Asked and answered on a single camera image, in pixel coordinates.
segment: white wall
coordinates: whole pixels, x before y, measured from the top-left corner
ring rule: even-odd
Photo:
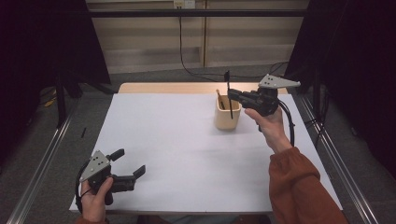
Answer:
[[[203,0],[196,1],[196,6],[211,9],[304,9],[308,1]],[[173,1],[164,0],[87,0],[87,4],[89,9],[173,8]],[[182,67],[178,50],[178,18],[92,20],[110,74]],[[200,67],[288,61],[302,20],[182,18],[184,62],[188,67]]]

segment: pen holder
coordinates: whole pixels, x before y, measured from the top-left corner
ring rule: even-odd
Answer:
[[[224,104],[224,109],[222,108],[219,97],[216,97],[215,126],[220,130],[231,131],[235,129],[236,125],[238,124],[242,106],[239,104],[239,102],[231,100],[233,108],[233,118],[231,119],[230,101],[228,96],[221,95],[220,97]]]

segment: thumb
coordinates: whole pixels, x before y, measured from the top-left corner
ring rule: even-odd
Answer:
[[[81,194],[86,192],[87,190],[90,190],[90,184],[88,183],[88,180],[84,180],[84,182],[82,182],[81,184]]]
[[[99,188],[98,192],[96,193],[96,196],[99,198],[105,198],[106,193],[111,189],[111,186],[113,185],[113,177],[108,177],[106,181],[102,184],[102,186]]]
[[[256,122],[262,118],[262,116],[256,110],[251,108],[245,109],[245,114],[247,114],[251,119],[256,120]]]

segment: black cable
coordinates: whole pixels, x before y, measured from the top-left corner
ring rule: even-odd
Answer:
[[[87,191],[85,191],[84,193],[81,194],[81,196],[79,196],[80,198],[84,197],[84,195],[86,195],[88,192],[90,192],[92,189],[88,189]]]
[[[283,62],[283,63],[274,63],[273,65],[271,65],[270,71],[269,71],[269,75],[272,75],[277,69],[281,68],[284,64],[289,63],[289,62]]]
[[[325,94],[323,96],[322,102],[323,102],[323,104],[321,106],[320,113],[319,113],[320,119],[311,119],[304,123],[305,125],[309,124],[309,126],[306,127],[307,129],[310,128],[314,124],[318,125],[318,135],[314,142],[315,148],[318,148],[318,140],[321,137],[321,135],[323,134],[323,131],[325,128],[326,117],[327,117],[327,113],[329,110],[330,94],[327,91],[327,89],[325,90]]]
[[[180,43],[180,60],[181,60],[181,65],[183,65],[184,70],[186,70],[186,72],[188,72],[190,75],[194,76],[194,77],[200,77],[209,81],[213,81],[213,82],[217,82],[214,79],[208,78],[208,77],[201,77],[202,75],[210,75],[210,76],[218,76],[218,77],[223,77],[223,74],[196,74],[193,73],[192,71],[190,71],[189,69],[186,68],[186,66],[184,65],[184,61],[183,61],[183,53],[182,53],[182,49],[183,49],[183,44],[182,44],[182,38],[181,38],[181,17],[178,18],[178,27],[179,27],[179,43]]]
[[[217,82],[217,81],[214,80],[214,79],[211,79],[211,78],[208,78],[208,77],[202,77],[202,76],[224,77],[224,74],[217,74],[217,73],[202,73],[202,74],[198,74],[198,73],[193,73],[192,71],[190,71],[189,69],[187,69],[187,67],[186,67],[185,64],[184,64],[183,53],[182,53],[182,49],[183,49],[182,46],[183,46],[183,44],[182,44],[182,33],[181,33],[181,30],[182,30],[182,29],[181,29],[181,17],[178,18],[178,25],[179,25],[179,52],[180,52],[180,60],[181,60],[181,65],[183,66],[184,70],[186,70],[187,73],[189,73],[190,75],[192,75],[192,76],[194,76],[194,77],[200,77],[200,78],[203,78],[203,79],[206,79],[206,80],[209,80],[209,81],[213,81],[213,82]],[[273,67],[274,67],[276,64],[280,64],[280,63],[274,63],[274,64],[271,66],[270,72],[271,72],[271,70],[273,69]],[[231,76],[231,77],[258,78],[258,77],[265,77],[265,76],[266,76],[266,74],[261,75],[261,76],[255,76],[255,77],[246,77],[246,76]]]
[[[76,188],[75,188],[75,194],[76,194],[76,206],[78,208],[78,211],[82,214],[82,202],[81,202],[81,198],[82,196],[84,196],[85,193],[83,193],[81,196],[79,196],[79,192],[78,192],[78,186],[79,186],[79,179],[81,178],[82,173],[84,172],[85,168],[87,168],[88,163],[90,163],[90,161],[85,161],[84,164],[81,166],[81,168],[78,171],[78,175],[76,178]]]
[[[290,143],[294,147],[294,123],[293,120],[291,119],[291,113],[289,111],[289,108],[286,106],[285,103],[279,100],[279,105],[285,111],[286,116],[288,117],[289,121],[289,129],[290,129]]]

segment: hand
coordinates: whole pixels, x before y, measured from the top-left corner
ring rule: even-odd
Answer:
[[[113,185],[113,177],[108,177],[99,188],[96,195],[90,191],[91,187],[88,180],[82,182],[81,194],[85,193],[82,198],[82,217],[90,222],[100,222],[106,219],[105,195]]]
[[[285,135],[282,109],[280,107],[277,108],[273,115],[266,117],[262,117],[256,110],[251,108],[247,108],[245,113],[252,119],[256,120],[256,123],[260,125],[268,147],[270,147],[275,153],[292,148],[288,137]]]

